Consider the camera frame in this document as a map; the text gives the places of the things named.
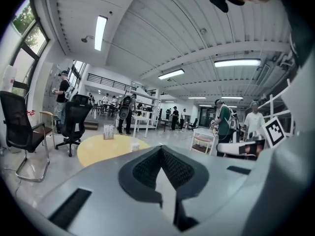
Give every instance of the chair base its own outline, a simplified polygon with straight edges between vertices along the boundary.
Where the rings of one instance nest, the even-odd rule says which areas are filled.
[[[72,157],[71,145],[72,145],[72,144],[80,145],[80,143],[79,143],[79,142],[76,142],[76,141],[71,141],[70,138],[65,138],[65,139],[63,140],[63,143],[57,144],[57,145],[55,146],[55,149],[58,149],[59,146],[69,144],[69,154],[68,154],[68,156],[69,156],[69,157]]]
[[[24,177],[22,175],[20,175],[20,172],[23,168],[23,166],[25,165],[26,161],[28,160],[27,158],[27,151],[25,151],[25,156],[24,156],[24,159],[23,161],[21,162],[21,164],[19,165],[18,169],[16,170],[15,174],[18,178],[20,179],[23,179],[23,180],[26,180],[26,181],[32,181],[32,182],[42,182],[46,176],[46,172],[47,172],[47,168],[48,168],[48,165],[50,163],[49,161],[49,155],[48,155],[48,149],[47,149],[47,144],[46,144],[46,140],[44,140],[44,143],[45,143],[45,149],[46,149],[46,155],[47,155],[47,162],[46,162],[46,165],[45,165],[45,169],[44,169],[44,173],[43,175],[41,176],[41,178],[29,178],[29,177]]]

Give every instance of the tree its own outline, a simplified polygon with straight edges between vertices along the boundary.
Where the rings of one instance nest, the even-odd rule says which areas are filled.
[[[13,24],[18,32],[23,35],[26,29],[30,26],[30,24],[35,20],[35,17],[32,13],[31,5],[28,4],[22,11],[22,13],[17,17],[14,16]],[[35,26],[29,35],[26,37],[26,44],[29,47],[37,45],[37,37],[39,35],[39,28]]]

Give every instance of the backpack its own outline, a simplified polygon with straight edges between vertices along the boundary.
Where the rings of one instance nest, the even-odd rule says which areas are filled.
[[[237,130],[237,129],[238,129],[238,126],[239,126],[239,124],[238,124],[238,118],[237,118],[237,113],[235,113],[231,108],[229,108],[229,107],[226,106],[226,105],[223,105],[223,106],[220,108],[218,117],[220,116],[221,109],[222,109],[223,107],[228,108],[229,111],[230,111],[230,117],[229,117],[229,119],[226,119],[226,118],[225,118],[225,121],[227,122],[229,128],[232,129],[232,130]]]
[[[66,80],[69,84],[69,87],[67,89],[66,92],[64,92],[64,97],[66,100],[70,100],[71,96],[72,96],[72,92],[74,91],[74,86],[69,82],[69,80]]]

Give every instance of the security camera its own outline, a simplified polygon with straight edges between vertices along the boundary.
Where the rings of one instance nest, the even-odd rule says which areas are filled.
[[[228,12],[228,6],[225,0],[210,0],[210,2],[214,4],[216,7],[218,7],[224,13]]]

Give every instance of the round table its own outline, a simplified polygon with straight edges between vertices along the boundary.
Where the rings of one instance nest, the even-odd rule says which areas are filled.
[[[85,139],[78,147],[77,154],[83,167],[113,157],[130,153],[130,136],[114,135],[114,139],[104,140],[103,135]],[[150,148],[142,140],[138,140],[140,149]]]

